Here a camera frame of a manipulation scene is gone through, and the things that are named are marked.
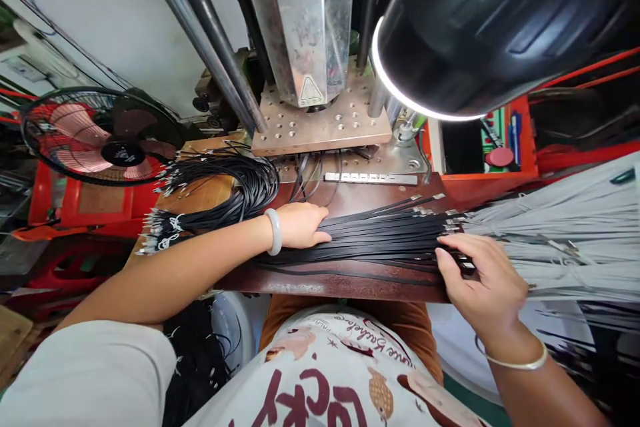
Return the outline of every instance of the white sleeve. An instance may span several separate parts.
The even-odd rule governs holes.
[[[0,424],[159,427],[175,353],[158,330],[107,320],[49,336],[6,391]]]

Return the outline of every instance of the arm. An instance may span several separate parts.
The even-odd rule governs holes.
[[[329,242],[317,232],[328,214],[311,203],[277,210],[284,247],[308,248]],[[209,232],[145,258],[99,286],[60,324],[62,329],[89,320],[160,324],[180,312],[232,269],[273,245],[267,216]]]
[[[464,280],[453,258],[436,249],[447,293],[482,341],[487,355],[510,364],[542,356],[540,341],[518,319],[527,300],[527,282],[501,245],[486,237],[457,234],[439,239],[471,256],[479,274]],[[548,358],[522,371],[489,362],[500,397],[514,426],[607,426],[609,423],[566,372]]]

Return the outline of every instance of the right hand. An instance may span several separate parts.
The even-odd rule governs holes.
[[[479,282],[464,280],[451,254],[435,250],[449,298],[480,339],[504,336],[518,328],[518,312],[527,301],[529,286],[511,265],[504,247],[488,237],[469,234],[438,240],[473,258]]]

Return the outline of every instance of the triangle warning sign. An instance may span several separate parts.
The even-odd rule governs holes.
[[[313,78],[310,75],[305,77],[305,81],[302,84],[302,93],[300,94],[300,103],[302,105],[309,105],[312,103],[322,103],[324,97],[320,93],[320,89],[317,87]]]

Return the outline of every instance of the wooden work table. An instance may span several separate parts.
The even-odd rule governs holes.
[[[205,139],[188,142],[188,145],[202,151],[204,149],[218,148],[222,146],[222,139]],[[230,177],[218,177],[208,181],[193,195],[179,198],[178,193],[169,197],[161,196],[156,207],[167,209],[176,214],[190,213],[210,209],[215,205],[225,201],[231,193],[232,179]],[[437,193],[445,193],[444,185],[436,173],[431,176],[427,185],[417,187],[403,187],[398,185],[365,185],[355,183],[323,182],[313,195],[311,201],[318,205],[326,205],[329,208],[329,217],[337,217],[354,214],[360,211],[370,210],[376,207],[388,205],[390,203],[411,197],[412,195],[432,196]],[[273,208],[284,205],[291,195],[292,183],[281,184],[279,193],[273,203]],[[452,208],[447,198],[434,200],[425,205],[425,208],[435,212],[442,212]],[[142,246],[143,238],[140,237],[136,243],[134,252]],[[142,260],[142,256],[129,256],[129,261],[125,268],[133,267]],[[406,280],[432,280],[431,274],[415,272],[357,261],[345,262],[324,262],[310,266],[300,267],[305,270],[339,270],[339,271],[362,271],[387,277],[398,277]],[[276,272],[268,272],[251,263],[239,266],[215,285],[223,290],[235,290],[247,293],[260,294],[291,294],[291,295],[312,295],[326,296],[334,298],[365,298],[376,300],[402,300],[404,302],[447,302],[447,296],[443,288],[433,288],[408,284],[398,284],[381,280],[367,278],[354,278],[340,275],[318,275],[318,276],[289,276]]]

